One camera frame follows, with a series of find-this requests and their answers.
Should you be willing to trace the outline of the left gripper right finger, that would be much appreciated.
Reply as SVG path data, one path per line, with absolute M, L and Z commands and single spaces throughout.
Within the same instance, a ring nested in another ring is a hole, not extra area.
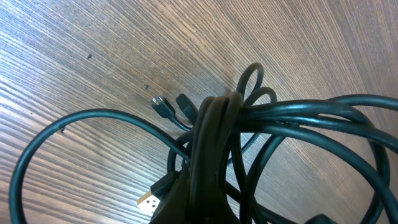
M 213 223 L 238 224 L 239 220 L 229 206 L 223 191 L 219 187 L 214 187 L 211 196 L 211 217 Z

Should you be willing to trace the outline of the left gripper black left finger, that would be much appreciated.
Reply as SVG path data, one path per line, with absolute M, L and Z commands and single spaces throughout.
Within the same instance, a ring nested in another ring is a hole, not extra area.
M 154 183 L 152 195 L 160 200 L 150 224 L 184 224 L 190 190 L 189 170 L 185 163 L 180 171 L 171 171 Z

